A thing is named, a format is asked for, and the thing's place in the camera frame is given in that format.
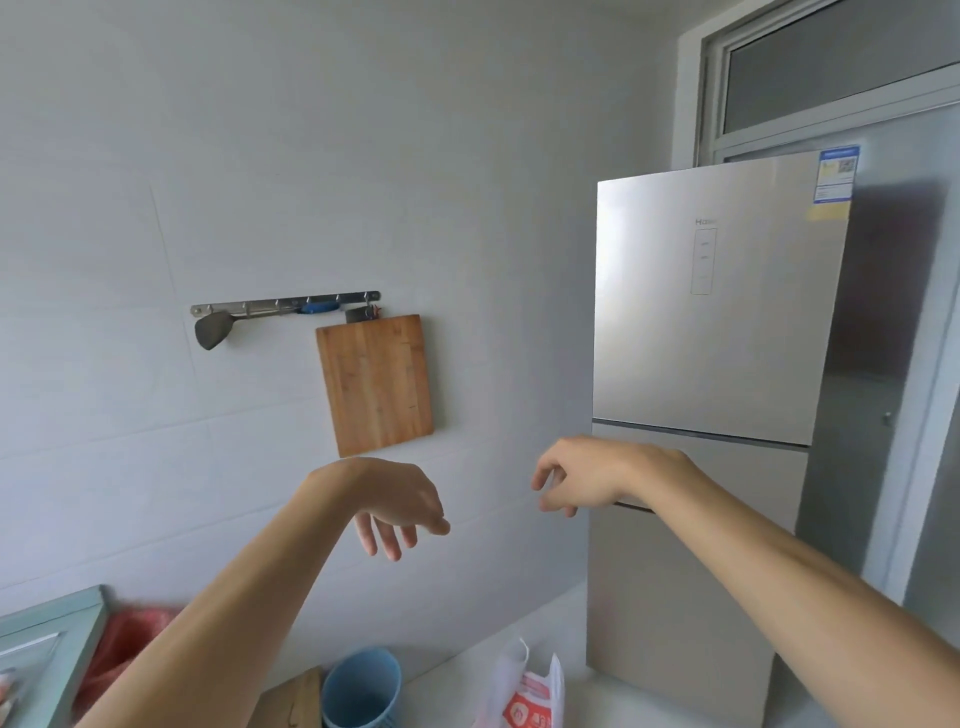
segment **energy label sticker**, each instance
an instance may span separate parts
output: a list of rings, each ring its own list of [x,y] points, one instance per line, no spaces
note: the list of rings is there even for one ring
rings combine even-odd
[[[839,147],[820,153],[820,172],[817,189],[813,193],[814,205],[847,203],[853,199],[853,179],[860,161],[860,147]]]

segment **wrist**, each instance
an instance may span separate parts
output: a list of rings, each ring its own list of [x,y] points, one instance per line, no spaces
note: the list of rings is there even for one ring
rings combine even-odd
[[[332,501],[353,517],[365,507],[368,470],[362,458],[336,460],[308,475],[300,492],[313,500]]]

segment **yellow sticker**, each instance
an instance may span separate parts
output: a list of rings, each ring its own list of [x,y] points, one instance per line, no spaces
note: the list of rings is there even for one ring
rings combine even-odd
[[[850,218],[850,200],[842,203],[820,203],[811,205],[806,211],[806,219],[811,223],[824,220],[847,220]]]

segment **bamboo cutting board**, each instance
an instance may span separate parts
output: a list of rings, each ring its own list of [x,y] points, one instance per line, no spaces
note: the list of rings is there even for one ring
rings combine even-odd
[[[420,316],[317,329],[341,457],[433,434]]]

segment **blue cup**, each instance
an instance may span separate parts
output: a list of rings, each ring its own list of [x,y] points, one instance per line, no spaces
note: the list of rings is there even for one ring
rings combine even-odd
[[[347,657],[324,681],[324,723],[327,728],[396,728],[402,683],[400,664],[385,649]]]

